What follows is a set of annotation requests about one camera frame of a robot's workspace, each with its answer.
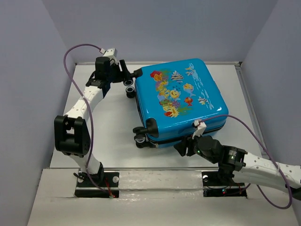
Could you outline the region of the blue hard-shell suitcase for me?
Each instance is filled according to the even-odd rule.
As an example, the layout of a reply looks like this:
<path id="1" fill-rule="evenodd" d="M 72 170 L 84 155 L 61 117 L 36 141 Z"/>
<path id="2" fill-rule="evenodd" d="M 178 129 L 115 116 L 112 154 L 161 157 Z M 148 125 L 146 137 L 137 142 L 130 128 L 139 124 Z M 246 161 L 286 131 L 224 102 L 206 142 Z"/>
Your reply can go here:
<path id="1" fill-rule="evenodd" d="M 130 76 L 142 122 L 133 128 L 137 147 L 173 146 L 192 136 L 195 120 L 206 120 L 205 133 L 225 125 L 228 107 L 201 59 L 144 66 Z"/>

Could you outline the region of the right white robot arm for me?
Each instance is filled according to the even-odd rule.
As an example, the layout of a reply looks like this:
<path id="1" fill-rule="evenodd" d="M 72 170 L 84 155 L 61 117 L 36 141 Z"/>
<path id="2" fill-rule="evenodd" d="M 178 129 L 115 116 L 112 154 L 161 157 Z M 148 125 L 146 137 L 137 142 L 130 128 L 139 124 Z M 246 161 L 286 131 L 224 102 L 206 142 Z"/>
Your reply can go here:
<path id="1" fill-rule="evenodd" d="M 291 192 L 296 200 L 301 198 L 301 168 L 256 156 L 244 149 L 222 145 L 211 136 L 185 137 L 174 145 L 181 156 L 198 155 L 218 170 L 206 172 L 205 186 L 233 186 L 238 183 L 271 187 Z"/>

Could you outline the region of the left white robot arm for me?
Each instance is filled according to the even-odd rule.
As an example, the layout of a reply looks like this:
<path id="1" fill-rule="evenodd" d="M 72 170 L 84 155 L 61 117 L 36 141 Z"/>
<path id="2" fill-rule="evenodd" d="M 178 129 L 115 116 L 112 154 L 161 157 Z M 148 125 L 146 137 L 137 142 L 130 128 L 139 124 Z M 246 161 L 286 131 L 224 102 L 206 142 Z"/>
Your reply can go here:
<path id="1" fill-rule="evenodd" d="M 104 99 L 111 84 L 119 82 L 126 86 L 133 84 L 125 61 L 98 57 L 84 90 L 79 91 L 80 98 L 65 115 L 58 115 L 54 120 L 56 150 L 72 158 L 81 169 L 78 177 L 87 179 L 94 186 L 103 183 L 104 169 L 92 154 L 94 128 L 89 128 L 87 122 L 94 123 L 93 110 Z"/>

